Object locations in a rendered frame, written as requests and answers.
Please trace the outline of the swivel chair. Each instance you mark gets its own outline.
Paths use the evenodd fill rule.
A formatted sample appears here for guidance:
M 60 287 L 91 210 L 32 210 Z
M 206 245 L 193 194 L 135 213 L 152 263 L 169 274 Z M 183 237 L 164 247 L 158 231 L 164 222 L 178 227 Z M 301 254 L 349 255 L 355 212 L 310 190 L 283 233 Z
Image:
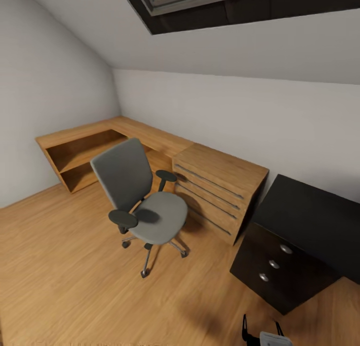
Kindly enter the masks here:
M 122 240 L 126 248 L 126 241 L 139 238 L 146 242 L 144 247 L 148 254 L 142 278 L 147 276 L 146 268 L 153 245 L 170 243 L 177 248 L 181 257 L 186 252 L 171 240 L 183 227 L 187 215 L 186 201 L 179 195 L 163 191 L 166 181 L 177 181 L 176 175 L 165 170 L 155 173 L 161 177 L 158 192 L 144 198 L 151 191 L 153 173 L 144 148 L 138 138 L 127 139 L 90 161 L 93 171 L 97 175 L 107 196 L 115 210 L 108 217 L 118 225 L 121 234 L 130 231 L 133 236 Z M 130 214 L 130 210 L 141 203 Z

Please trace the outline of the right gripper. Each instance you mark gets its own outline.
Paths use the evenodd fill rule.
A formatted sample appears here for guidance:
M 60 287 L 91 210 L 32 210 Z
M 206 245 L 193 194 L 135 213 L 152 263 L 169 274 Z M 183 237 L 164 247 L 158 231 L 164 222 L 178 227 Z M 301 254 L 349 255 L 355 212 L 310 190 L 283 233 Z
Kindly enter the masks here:
M 246 325 L 246 329 L 244 329 L 244 324 Z M 279 323 L 276 321 L 276 327 L 277 327 L 277 332 L 279 336 L 283 336 L 283 332 L 280 328 Z M 244 314 L 243 316 L 243 326 L 242 326 L 242 339 L 246 342 L 247 341 L 247 346 L 261 346 L 260 345 L 260 338 L 256 338 L 256 337 L 252 337 L 252 335 L 247 333 L 247 321 L 246 321 L 246 314 Z

